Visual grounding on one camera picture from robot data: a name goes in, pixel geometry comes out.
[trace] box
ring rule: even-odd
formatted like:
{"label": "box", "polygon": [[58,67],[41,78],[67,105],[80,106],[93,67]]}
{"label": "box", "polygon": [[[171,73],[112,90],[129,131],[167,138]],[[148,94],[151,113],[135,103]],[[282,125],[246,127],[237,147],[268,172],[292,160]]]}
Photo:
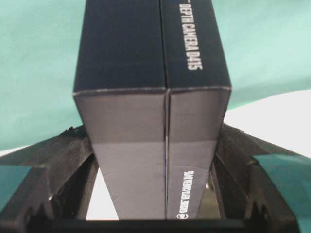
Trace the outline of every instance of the box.
{"label": "box", "polygon": [[210,0],[88,0],[74,98],[119,219],[194,219],[231,91]]}
{"label": "box", "polygon": [[164,219],[158,0],[86,1],[73,96],[119,219]]}
{"label": "box", "polygon": [[161,0],[167,79],[167,219],[194,219],[231,91],[210,0]]}

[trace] intel realsense logo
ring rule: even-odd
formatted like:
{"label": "intel realsense logo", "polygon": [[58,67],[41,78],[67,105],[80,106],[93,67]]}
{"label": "intel realsense logo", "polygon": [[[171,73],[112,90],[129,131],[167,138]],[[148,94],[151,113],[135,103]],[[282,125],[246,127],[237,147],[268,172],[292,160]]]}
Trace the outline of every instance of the intel realsense logo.
{"label": "intel realsense logo", "polygon": [[177,214],[176,216],[178,219],[187,219],[189,217],[189,215],[187,214]]}
{"label": "intel realsense logo", "polygon": [[177,219],[187,219],[189,215],[188,207],[189,200],[192,188],[192,180],[193,180],[194,171],[185,171],[184,179],[183,179],[183,187],[181,190],[181,198],[180,198],[180,206],[179,206],[179,214],[176,215]]}

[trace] product box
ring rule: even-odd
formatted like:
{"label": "product box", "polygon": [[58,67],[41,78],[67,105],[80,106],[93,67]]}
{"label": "product box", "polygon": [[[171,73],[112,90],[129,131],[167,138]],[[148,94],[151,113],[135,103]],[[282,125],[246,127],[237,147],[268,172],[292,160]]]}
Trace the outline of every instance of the product box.
{"label": "product box", "polygon": [[165,218],[160,22],[158,0],[86,1],[73,95],[119,219]]}
{"label": "product box", "polygon": [[119,219],[194,219],[231,91],[210,0],[88,0],[74,99]]}
{"label": "product box", "polygon": [[167,219],[194,219],[231,84],[210,0],[161,0],[167,79]]}

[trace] teal tape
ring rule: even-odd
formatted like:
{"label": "teal tape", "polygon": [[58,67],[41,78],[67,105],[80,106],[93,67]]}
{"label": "teal tape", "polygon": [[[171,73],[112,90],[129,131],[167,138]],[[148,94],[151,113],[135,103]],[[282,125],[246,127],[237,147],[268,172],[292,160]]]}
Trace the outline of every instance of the teal tape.
{"label": "teal tape", "polygon": [[0,165],[0,212],[30,171],[30,166]]}
{"label": "teal tape", "polygon": [[302,233],[311,230],[311,159],[301,155],[254,156],[295,214]]}

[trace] white surface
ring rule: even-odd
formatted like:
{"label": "white surface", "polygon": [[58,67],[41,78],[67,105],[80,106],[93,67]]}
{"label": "white surface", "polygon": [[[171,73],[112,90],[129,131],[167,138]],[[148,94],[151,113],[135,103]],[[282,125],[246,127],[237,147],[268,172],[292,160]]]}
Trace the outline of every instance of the white surface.
{"label": "white surface", "polygon": [[311,90],[271,96],[227,111],[224,122],[311,158]]}
{"label": "white surface", "polygon": [[[311,90],[268,97],[227,111],[225,123],[247,134],[311,158]],[[0,156],[13,150],[0,151]],[[88,220],[118,220],[104,179],[99,171]]]}

